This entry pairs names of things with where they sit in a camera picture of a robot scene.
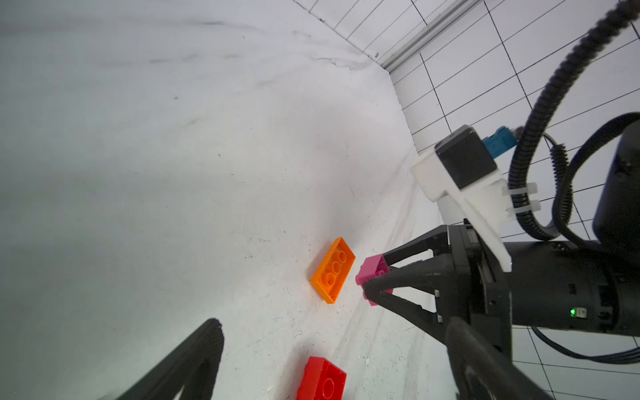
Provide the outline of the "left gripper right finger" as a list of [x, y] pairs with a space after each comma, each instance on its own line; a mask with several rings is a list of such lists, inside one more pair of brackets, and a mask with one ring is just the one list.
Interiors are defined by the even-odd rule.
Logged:
[[460, 318], [451, 319], [445, 344], [460, 399], [550, 398]]

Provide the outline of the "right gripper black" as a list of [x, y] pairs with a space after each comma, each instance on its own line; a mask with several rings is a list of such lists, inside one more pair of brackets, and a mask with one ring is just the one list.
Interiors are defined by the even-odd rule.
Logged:
[[[434, 256], [447, 253], [451, 261], [427, 259], [391, 267], [429, 250]], [[473, 227], [441, 225], [387, 251], [383, 258], [390, 272], [363, 285], [369, 301], [440, 343], [450, 320], [459, 318], [507, 359], [513, 358], [512, 295], [506, 273]]]

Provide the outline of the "orange lego brick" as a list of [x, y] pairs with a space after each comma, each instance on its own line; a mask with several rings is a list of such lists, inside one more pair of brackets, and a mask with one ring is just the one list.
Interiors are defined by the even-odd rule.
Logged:
[[337, 238], [310, 280], [327, 304], [335, 304], [356, 260], [343, 238]]

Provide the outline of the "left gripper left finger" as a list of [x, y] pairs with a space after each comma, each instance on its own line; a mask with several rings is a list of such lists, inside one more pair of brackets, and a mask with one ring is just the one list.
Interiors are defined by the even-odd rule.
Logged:
[[210, 399], [223, 347], [223, 326], [210, 318], [120, 398]]

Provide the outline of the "magenta lego brick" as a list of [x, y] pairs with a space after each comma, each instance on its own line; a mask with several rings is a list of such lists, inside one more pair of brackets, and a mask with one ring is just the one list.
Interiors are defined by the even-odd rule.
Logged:
[[368, 300], [369, 304], [372, 307], [377, 306], [377, 304], [368, 299], [364, 291], [364, 284], [369, 280], [378, 278], [390, 272], [391, 272], [391, 269], [386, 263], [384, 256], [382, 254], [366, 258], [365, 261], [363, 262], [363, 265], [361, 266], [355, 278], [355, 282], [363, 290], [363, 298], [365, 300]]

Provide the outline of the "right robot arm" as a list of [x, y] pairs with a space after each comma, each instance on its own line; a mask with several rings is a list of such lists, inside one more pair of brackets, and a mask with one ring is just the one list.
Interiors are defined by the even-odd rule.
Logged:
[[[480, 138], [462, 126], [429, 150], [413, 176], [433, 201], [450, 198], [462, 210], [460, 225], [439, 226], [404, 245], [365, 260], [357, 276], [366, 300], [410, 321], [444, 342], [461, 319], [505, 357], [511, 329], [639, 334], [639, 116], [605, 123], [572, 160], [563, 147], [553, 161], [563, 199], [553, 205], [560, 240], [509, 242], [500, 224], [522, 216], [494, 161], [503, 139], [523, 140], [521, 129], [500, 128]], [[584, 241], [568, 228], [576, 172], [601, 147], [617, 140], [593, 229]]]

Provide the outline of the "long red lego brick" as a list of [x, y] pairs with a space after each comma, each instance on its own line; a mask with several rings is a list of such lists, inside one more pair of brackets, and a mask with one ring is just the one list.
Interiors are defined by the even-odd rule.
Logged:
[[296, 400], [342, 400], [348, 375], [326, 358], [310, 357]]

